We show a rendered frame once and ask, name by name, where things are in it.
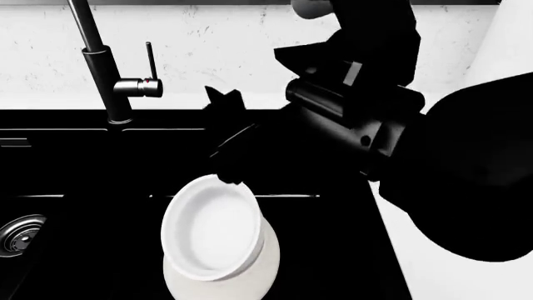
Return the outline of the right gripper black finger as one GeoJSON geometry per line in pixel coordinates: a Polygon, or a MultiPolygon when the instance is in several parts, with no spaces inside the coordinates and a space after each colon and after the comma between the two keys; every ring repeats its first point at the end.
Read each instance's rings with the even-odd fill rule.
{"type": "Polygon", "coordinates": [[[281,109],[246,109],[242,94],[233,89],[224,94],[214,87],[205,86],[209,103],[202,109],[206,126],[245,126],[249,124],[284,124],[281,109]]]}
{"type": "Polygon", "coordinates": [[[286,167],[282,135],[270,125],[252,124],[219,144],[209,157],[214,173],[225,183],[241,184],[286,167]]]}

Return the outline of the white bowl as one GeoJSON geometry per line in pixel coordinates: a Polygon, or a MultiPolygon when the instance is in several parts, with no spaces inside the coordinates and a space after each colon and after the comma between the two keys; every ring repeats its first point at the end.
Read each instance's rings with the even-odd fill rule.
{"type": "Polygon", "coordinates": [[[199,282],[188,279],[172,268],[164,259],[162,272],[168,291],[174,300],[267,300],[273,289],[280,266],[280,247],[274,229],[266,220],[262,251],[250,267],[235,277],[199,282]]]}
{"type": "Polygon", "coordinates": [[[160,237],[167,261],[179,274],[215,282],[256,261],[264,245],[264,217],[246,184],[227,184],[209,174],[173,197],[160,237]]]}

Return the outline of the black kitchen sink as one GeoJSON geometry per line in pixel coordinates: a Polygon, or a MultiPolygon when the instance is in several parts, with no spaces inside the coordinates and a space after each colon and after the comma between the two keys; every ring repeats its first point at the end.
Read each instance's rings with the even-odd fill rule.
{"type": "MultiPolygon", "coordinates": [[[[20,255],[0,254],[0,300],[174,300],[161,220],[172,196],[212,172],[211,119],[140,111],[0,111],[0,227],[46,221],[20,255]]],[[[281,247],[264,300],[413,300],[367,182],[334,174],[319,146],[259,142],[245,182],[281,247]]],[[[0,252],[6,243],[0,237],[0,252]]]]}

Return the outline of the steel sink drain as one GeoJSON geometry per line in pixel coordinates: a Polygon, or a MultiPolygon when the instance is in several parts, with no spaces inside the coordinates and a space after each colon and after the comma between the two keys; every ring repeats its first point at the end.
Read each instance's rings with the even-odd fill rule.
{"type": "Polygon", "coordinates": [[[22,255],[46,220],[41,214],[30,214],[0,227],[0,258],[22,255]]]}

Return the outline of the dark metal kitchen faucet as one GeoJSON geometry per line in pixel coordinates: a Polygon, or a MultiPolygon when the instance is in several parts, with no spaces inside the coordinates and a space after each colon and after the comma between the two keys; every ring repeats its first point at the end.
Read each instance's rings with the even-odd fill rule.
{"type": "Polygon", "coordinates": [[[82,55],[107,111],[110,124],[127,124],[133,120],[130,97],[160,98],[163,83],[157,75],[152,44],[146,42],[151,76],[123,78],[120,76],[112,50],[103,44],[87,0],[67,0],[85,48],[82,55]]]}

